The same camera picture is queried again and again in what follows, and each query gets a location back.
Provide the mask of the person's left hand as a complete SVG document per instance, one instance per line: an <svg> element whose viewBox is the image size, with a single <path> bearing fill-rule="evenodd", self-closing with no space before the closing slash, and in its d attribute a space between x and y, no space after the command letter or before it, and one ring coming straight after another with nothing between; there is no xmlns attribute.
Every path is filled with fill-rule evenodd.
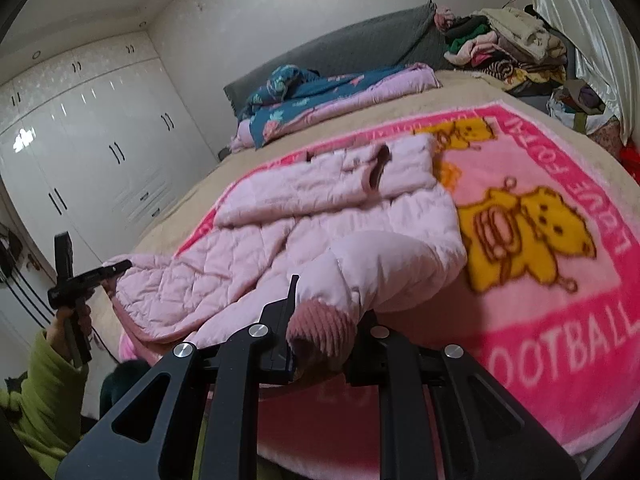
<svg viewBox="0 0 640 480"><path fill-rule="evenodd" d="M70 342L73 338L72 326L78 326L86 337L91 334L91 309L88 304L76 308L62 307L56 310L55 316L46 330L46 341L64 360L73 359Z"/></svg>

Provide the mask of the green jacket sleeve forearm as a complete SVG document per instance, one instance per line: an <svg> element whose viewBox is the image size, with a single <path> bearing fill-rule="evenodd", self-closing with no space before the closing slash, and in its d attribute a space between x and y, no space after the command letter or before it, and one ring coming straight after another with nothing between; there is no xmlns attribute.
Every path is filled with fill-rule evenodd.
<svg viewBox="0 0 640 480"><path fill-rule="evenodd" d="M39 470L52 479L81 439L81 409L88 367L56 352L46 333L35 338L20 391L1 393L1 414Z"/></svg>

